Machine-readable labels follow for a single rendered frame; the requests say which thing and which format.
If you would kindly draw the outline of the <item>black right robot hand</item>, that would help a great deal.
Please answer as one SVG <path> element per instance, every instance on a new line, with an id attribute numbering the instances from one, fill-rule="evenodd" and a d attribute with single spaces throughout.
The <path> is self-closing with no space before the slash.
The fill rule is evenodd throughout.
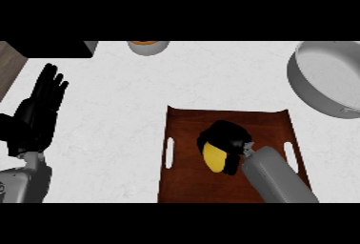
<path id="1" fill-rule="evenodd" d="M 218 120 L 211 127 L 199 133 L 196 146 L 202 155 L 204 144 L 210 143 L 227 153 L 221 173 L 236 175 L 241 156 L 248 157 L 255 151 L 254 140 L 248 131 L 235 123 Z"/>

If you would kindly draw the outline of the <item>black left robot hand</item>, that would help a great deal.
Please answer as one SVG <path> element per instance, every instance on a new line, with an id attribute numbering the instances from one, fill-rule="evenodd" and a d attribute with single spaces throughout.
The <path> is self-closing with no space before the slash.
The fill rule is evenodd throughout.
<path id="1" fill-rule="evenodd" d="M 68 85 L 58 67 L 47 63 L 33 93 L 21 101 L 15 115 L 0 113 L 0 141 L 7 143 L 10 157 L 27 152 L 41 153 L 49 147 Z"/>

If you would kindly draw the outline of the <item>yellow lemon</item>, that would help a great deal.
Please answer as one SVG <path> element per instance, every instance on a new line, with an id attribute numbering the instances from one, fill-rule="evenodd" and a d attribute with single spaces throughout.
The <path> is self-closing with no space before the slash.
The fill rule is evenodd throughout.
<path id="1" fill-rule="evenodd" d="M 213 146 L 210 143 L 204 144 L 202 158 L 213 173 L 220 173 L 226 167 L 227 153 Z"/>

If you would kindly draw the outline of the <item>brown wooden tray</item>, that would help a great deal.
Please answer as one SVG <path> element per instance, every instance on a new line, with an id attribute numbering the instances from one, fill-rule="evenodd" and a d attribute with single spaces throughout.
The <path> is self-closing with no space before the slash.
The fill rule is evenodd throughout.
<path id="1" fill-rule="evenodd" d="M 180 110 L 167 107 L 164 148 L 167 139 L 171 138 L 173 162 L 167 168 L 167 152 L 164 152 L 158 202 L 264 202 L 242 170 L 230 176 L 213 173 L 205 165 L 196 139 L 217 120 L 230 121 L 245 128 L 255 142 L 255 150 L 270 146 L 285 158 L 285 142 L 292 144 L 298 176 L 305 185 L 311 186 L 288 110 L 233 112 Z"/>

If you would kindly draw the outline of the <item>grey metal pot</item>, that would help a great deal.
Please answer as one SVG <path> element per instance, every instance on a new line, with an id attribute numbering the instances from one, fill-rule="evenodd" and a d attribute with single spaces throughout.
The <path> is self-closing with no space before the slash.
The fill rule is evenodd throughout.
<path id="1" fill-rule="evenodd" d="M 360 118 L 360 41 L 303 41 L 286 63 L 286 79 L 316 111 Z"/>

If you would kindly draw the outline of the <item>brown wooden panel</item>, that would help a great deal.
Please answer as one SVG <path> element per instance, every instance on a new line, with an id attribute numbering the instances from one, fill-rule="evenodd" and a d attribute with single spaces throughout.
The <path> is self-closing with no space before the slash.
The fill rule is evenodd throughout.
<path id="1" fill-rule="evenodd" d="M 28 58 L 21 55 L 6 41 L 0 41 L 0 102 L 12 87 Z"/>

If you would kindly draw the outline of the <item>black appliance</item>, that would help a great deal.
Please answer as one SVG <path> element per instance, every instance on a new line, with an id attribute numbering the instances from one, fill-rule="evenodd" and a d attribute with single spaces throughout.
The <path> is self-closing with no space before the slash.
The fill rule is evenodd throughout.
<path id="1" fill-rule="evenodd" d="M 27 58 L 92 58 L 97 41 L 7 41 Z"/>

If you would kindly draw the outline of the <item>grey cup with orange contents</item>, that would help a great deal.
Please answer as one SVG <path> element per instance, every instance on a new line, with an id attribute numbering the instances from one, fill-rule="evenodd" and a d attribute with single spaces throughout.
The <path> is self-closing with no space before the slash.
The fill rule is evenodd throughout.
<path id="1" fill-rule="evenodd" d="M 168 41 L 156 41 L 155 43 L 151 44 L 128 42 L 128 46 L 131 51 L 136 54 L 142 56 L 151 56 L 151 55 L 156 55 L 165 50 L 168 46 Z"/>

